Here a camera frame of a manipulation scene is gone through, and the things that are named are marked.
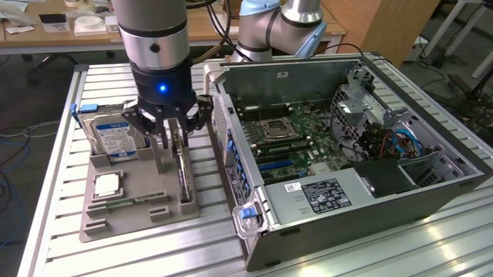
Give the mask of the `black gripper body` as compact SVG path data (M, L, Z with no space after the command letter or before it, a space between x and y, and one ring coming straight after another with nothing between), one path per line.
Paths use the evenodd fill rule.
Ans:
M189 62L163 70L140 68L133 62L129 65L138 97L150 104L164 106L165 115L173 115L175 106L188 112L196 103Z

